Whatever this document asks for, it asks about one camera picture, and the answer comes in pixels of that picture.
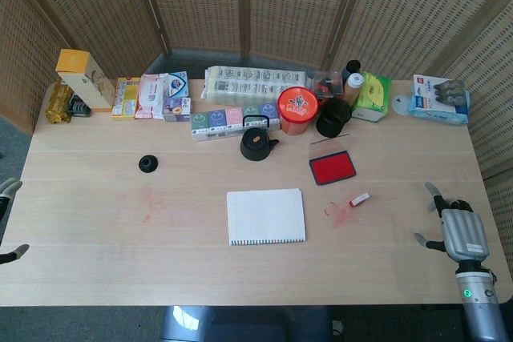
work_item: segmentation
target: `white notebook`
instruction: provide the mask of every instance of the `white notebook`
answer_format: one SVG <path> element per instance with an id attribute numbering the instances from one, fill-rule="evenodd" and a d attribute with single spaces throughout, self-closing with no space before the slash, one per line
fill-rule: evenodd
<path id="1" fill-rule="evenodd" d="M 232 246 L 306 241 L 299 188 L 230 191 L 226 201 Z"/>

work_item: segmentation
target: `black teapot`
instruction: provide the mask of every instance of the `black teapot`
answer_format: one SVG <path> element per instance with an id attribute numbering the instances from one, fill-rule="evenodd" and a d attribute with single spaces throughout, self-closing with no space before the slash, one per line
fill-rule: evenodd
<path id="1" fill-rule="evenodd" d="M 260 127 L 252 127 L 246 130 L 240 141 L 240 152 L 249 160 L 265 159 L 273 147 L 280 142 L 278 139 L 269 139 L 269 117 L 265 115 L 246 115 L 242 119 L 242 127 L 246 127 L 246 118 L 267 119 L 267 130 Z"/>

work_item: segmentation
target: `orange lid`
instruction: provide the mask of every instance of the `orange lid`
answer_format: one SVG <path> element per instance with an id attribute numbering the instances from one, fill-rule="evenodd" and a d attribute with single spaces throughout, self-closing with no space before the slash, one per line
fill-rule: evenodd
<path id="1" fill-rule="evenodd" d="M 307 88 L 290 87 L 278 98 L 280 115 L 291 123 L 306 123 L 312 120 L 319 110 L 317 97 Z"/>

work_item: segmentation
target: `black rubber cap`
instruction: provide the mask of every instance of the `black rubber cap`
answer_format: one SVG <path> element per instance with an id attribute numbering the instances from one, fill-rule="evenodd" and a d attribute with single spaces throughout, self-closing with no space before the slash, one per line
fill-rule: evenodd
<path id="1" fill-rule="evenodd" d="M 145 155 L 139 161 L 139 168 L 142 172 L 153 172 L 157 169 L 159 161 L 154 155 Z"/>
<path id="2" fill-rule="evenodd" d="M 362 68 L 362 65 L 360 64 L 359 60 L 349 60 L 347 62 L 347 65 L 345 66 L 345 68 L 351 74 L 354 74 L 355 72 L 360 72 L 360 69 Z"/>

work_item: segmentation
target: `black mug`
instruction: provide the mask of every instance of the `black mug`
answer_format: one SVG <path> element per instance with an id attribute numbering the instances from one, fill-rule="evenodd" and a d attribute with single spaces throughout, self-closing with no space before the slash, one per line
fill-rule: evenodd
<path id="1" fill-rule="evenodd" d="M 343 99 L 331 98 L 322 109 L 315 127 L 327 138 L 338 136 L 344 125 L 351 119 L 351 106 Z"/>
<path id="2" fill-rule="evenodd" d="M 278 139 L 269 139 L 269 117 L 265 115 L 246 115 L 242 119 L 242 127 L 245 127 L 246 118 L 267 119 L 267 130 L 260 127 L 252 127 L 244 132 L 240 140 L 240 152 L 249 160 L 262 160 L 268 157 L 269 153 L 278 142 Z"/>

